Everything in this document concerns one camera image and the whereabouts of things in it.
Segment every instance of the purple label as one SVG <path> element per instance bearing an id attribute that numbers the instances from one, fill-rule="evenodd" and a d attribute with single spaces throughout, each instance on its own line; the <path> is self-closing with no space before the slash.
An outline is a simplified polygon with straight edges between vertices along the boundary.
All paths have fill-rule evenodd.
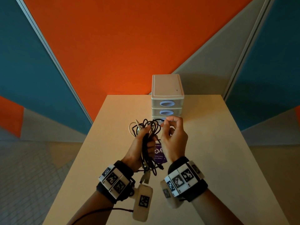
<path id="1" fill-rule="evenodd" d="M 157 163 L 166 163 L 167 159 L 163 154 L 163 150 L 161 149 L 161 144 L 156 144 L 154 160 Z"/>

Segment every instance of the hand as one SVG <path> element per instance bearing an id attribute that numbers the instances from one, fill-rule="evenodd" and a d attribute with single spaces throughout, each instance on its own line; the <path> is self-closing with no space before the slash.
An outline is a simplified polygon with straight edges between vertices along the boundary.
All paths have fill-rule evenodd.
<path id="1" fill-rule="evenodd" d="M 167 161 L 173 163 L 182 156 L 185 156 L 185 147 L 188 141 L 188 135 L 183 130 L 182 117 L 166 117 L 161 135 L 161 147 Z"/>
<path id="2" fill-rule="evenodd" d="M 148 125 L 146 128 L 143 128 L 139 131 L 137 136 L 134 138 L 128 152 L 125 157 L 121 160 L 127 166 L 129 166 L 133 172 L 137 172 L 137 170 L 142 166 L 141 162 L 141 153 L 142 153 L 142 143 L 143 137 L 146 133 L 149 133 L 151 130 L 151 126 Z M 150 157 L 154 157 L 155 155 L 155 139 L 147 143 L 148 154 Z"/>

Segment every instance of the right hand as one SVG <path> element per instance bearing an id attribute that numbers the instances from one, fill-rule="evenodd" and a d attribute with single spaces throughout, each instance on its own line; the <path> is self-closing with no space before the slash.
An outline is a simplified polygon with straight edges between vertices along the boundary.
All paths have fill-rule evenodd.
<path id="1" fill-rule="evenodd" d="M 185 147 L 188 141 L 188 135 L 183 130 L 182 117 L 166 117 L 161 135 L 161 147 L 167 161 L 173 163 L 182 156 L 185 156 Z"/>

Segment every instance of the drawer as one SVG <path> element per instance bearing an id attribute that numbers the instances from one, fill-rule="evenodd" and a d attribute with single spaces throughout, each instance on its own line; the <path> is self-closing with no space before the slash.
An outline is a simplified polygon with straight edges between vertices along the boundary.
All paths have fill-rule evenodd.
<path id="1" fill-rule="evenodd" d="M 154 100 L 152 99 L 152 108 L 156 109 L 174 109 L 182 108 L 183 99 L 181 100 Z"/>
<path id="2" fill-rule="evenodd" d="M 153 109 L 152 117 L 180 116 L 182 109 Z"/>

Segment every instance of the wristband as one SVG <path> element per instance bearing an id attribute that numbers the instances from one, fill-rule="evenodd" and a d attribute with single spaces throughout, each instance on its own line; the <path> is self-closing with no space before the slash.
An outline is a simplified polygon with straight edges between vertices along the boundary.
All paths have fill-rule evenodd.
<path id="1" fill-rule="evenodd" d="M 165 181 L 174 197 L 184 197 L 191 202 L 207 189 L 203 178 L 204 175 L 193 161 L 181 157 L 171 164 Z"/>
<path id="2" fill-rule="evenodd" d="M 96 189 L 113 204 L 118 200 L 125 200 L 132 192 L 135 181 L 131 178 L 133 171 L 125 163 L 117 161 L 109 165 L 99 177 Z"/>

